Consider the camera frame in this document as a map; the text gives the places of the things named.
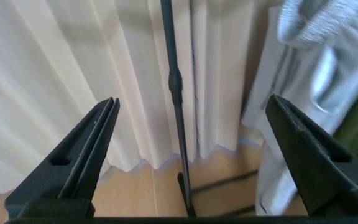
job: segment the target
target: floor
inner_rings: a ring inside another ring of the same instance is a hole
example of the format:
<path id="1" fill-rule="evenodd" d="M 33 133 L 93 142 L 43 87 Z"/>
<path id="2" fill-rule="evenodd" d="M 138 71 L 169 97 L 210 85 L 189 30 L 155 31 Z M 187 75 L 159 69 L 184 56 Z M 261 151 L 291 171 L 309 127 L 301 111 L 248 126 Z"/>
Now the floor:
<path id="1" fill-rule="evenodd" d="M 191 187 L 257 170 L 261 158 L 261 150 L 251 146 L 243 147 L 237 152 L 215 151 L 205 161 L 198 160 L 190 164 Z M 172 161 L 164 170 L 153 170 L 147 164 L 131 173 L 108 171 L 99 181 L 94 194 L 95 216 L 186 216 L 177 181 L 177 174 L 181 171 L 179 159 Z M 256 183 L 257 176 L 254 176 L 195 195 L 193 204 L 197 215 L 219 215 L 252 205 Z M 0 195 L 0 223 L 7 220 L 3 201 L 8 195 Z M 286 215 L 306 214 L 301 198 L 294 200 L 286 212 Z"/>

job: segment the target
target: black pole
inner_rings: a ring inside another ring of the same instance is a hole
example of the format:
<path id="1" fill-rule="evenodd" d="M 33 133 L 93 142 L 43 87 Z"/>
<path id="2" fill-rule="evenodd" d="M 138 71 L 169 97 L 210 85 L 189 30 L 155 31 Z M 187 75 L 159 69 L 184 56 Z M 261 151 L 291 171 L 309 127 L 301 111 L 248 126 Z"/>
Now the black pole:
<path id="1" fill-rule="evenodd" d="M 162 19 L 164 23 L 165 41 L 167 43 L 169 78 L 168 85 L 172 94 L 172 102 L 175 107 L 175 117 L 177 121 L 179 146 L 181 162 L 183 164 L 184 184 L 185 184 L 185 202 L 186 209 L 191 208 L 190 198 L 190 180 L 186 149 L 185 123 L 183 121 L 182 108 L 182 79 L 178 68 L 177 49 L 175 43 L 175 31 L 173 26 L 172 2 L 171 0 L 161 0 Z"/>

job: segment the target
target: wooden floor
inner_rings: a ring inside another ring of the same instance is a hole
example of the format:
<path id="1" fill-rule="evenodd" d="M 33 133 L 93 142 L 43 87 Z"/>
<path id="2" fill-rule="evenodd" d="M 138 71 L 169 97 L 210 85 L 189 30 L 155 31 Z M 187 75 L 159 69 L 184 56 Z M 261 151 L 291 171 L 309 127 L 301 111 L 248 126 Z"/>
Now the wooden floor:
<path id="1" fill-rule="evenodd" d="M 261 150 L 253 147 L 243 147 L 237 152 L 215 151 L 210 158 L 190 164 L 191 187 L 257 170 L 261 158 Z M 172 161 L 163 170 L 153 170 L 147 164 L 130 173 L 108 171 L 95 191 L 95 216 L 185 217 L 185 204 L 177 181 L 177 175 L 181 171 L 179 159 Z M 256 183 L 257 176 L 254 176 L 195 195 L 193 203 L 197 215 L 219 215 L 252 205 L 255 201 Z M 0 223 L 7 220 L 7 212 L 3 208 L 7 195 L 0 195 Z M 300 198 L 293 201 L 286 214 L 306 215 Z"/>

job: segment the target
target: curtain fold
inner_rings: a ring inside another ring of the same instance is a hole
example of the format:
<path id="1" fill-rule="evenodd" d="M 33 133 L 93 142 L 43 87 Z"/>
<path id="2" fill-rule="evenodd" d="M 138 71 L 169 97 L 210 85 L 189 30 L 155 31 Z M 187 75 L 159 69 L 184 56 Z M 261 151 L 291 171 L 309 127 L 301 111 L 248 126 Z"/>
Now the curtain fold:
<path id="1" fill-rule="evenodd" d="M 257 1 L 173 0 L 189 160 L 237 146 Z M 179 154 L 158 0 L 0 1 L 0 193 L 99 101 L 121 110 L 102 172 Z"/>

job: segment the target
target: gray garment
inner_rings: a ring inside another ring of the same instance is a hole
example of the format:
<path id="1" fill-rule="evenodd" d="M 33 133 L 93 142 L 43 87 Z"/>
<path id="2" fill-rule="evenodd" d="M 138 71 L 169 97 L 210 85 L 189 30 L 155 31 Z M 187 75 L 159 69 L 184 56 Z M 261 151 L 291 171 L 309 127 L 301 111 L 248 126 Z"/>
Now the gray garment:
<path id="1" fill-rule="evenodd" d="M 280 215 L 296 191 L 264 113 L 269 96 L 290 100 L 331 134 L 358 96 L 358 1 L 302 3 L 288 0 L 270 9 L 261 62 L 242 117 L 245 126 L 262 131 L 268 145 L 259 172 L 258 215 Z"/>

